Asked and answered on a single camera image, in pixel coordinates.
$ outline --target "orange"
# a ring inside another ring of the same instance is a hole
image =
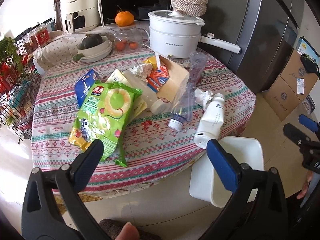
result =
[[[125,43],[123,41],[117,41],[115,46],[117,51],[122,51],[124,50]]]
[[[136,49],[138,47],[138,43],[136,43],[135,41],[130,42],[129,47],[130,47],[130,49]]]
[[[134,16],[131,12],[122,11],[116,15],[115,22],[119,27],[124,27],[133,24]]]

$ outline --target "finger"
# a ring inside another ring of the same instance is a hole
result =
[[[140,235],[130,222],[126,223],[124,227],[122,228],[120,234],[117,236],[116,240],[139,240]]]
[[[306,193],[307,193],[307,191],[308,191],[308,187],[309,187],[309,183],[308,182],[305,182],[304,184],[303,184],[303,186],[302,186],[302,190],[301,190],[301,192],[298,194],[298,196],[297,196],[297,199],[301,199],[301,198],[303,198],[305,195],[306,195]]]
[[[307,172],[307,182],[310,182],[312,180],[313,174],[314,174],[313,171],[308,171]]]

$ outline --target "electric cooking pot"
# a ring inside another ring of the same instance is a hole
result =
[[[212,33],[201,35],[204,20],[199,17],[183,15],[179,11],[153,11],[150,18],[150,47],[164,56],[175,58],[189,57],[196,51],[198,42],[207,43],[239,54],[238,45],[214,38]]]

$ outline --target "green snack bag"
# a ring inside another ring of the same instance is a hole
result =
[[[116,149],[116,152],[115,154],[118,155],[118,159],[115,160],[115,163],[117,165],[120,165],[122,167],[128,167],[127,166],[127,161],[125,159],[125,151],[124,151],[124,148],[123,148],[123,133],[121,133],[120,137],[119,137],[119,140],[118,140],[118,147]]]
[[[104,161],[114,153],[127,124],[132,103],[141,94],[142,90],[119,82],[94,84],[78,111],[69,142],[85,151],[94,139],[100,139],[104,146],[101,160]],[[126,165],[124,151],[120,158],[120,162],[124,161]]]

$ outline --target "refrigerator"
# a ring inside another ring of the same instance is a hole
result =
[[[254,93],[270,88],[293,51],[304,0],[208,0],[202,32],[241,47],[240,54],[199,43]]]

